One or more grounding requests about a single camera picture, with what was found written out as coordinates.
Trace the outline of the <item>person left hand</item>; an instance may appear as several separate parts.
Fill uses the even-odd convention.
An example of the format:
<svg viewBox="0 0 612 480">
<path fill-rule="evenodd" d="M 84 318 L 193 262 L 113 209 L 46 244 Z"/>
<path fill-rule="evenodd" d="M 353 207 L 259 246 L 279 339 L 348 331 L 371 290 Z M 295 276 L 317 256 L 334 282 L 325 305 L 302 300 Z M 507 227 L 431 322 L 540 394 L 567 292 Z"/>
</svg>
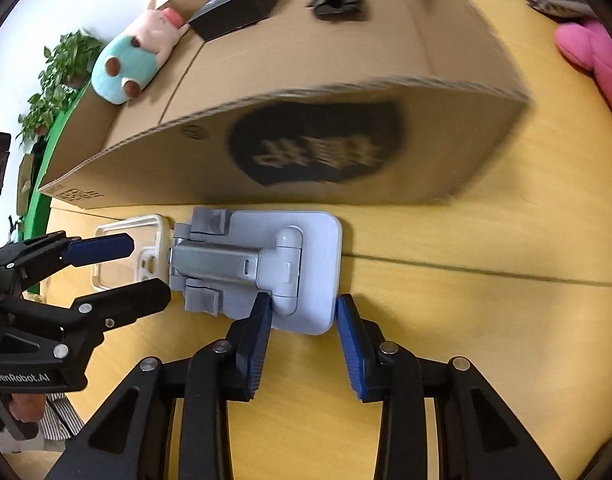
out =
<svg viewBox="0 0 612 480">
<path fill-rule="evenodd" d="M 20 422 L 39 422 L 44 417 L 45 394 L 12 393 L 11 398 L 9 411 Z"/>
</svg>

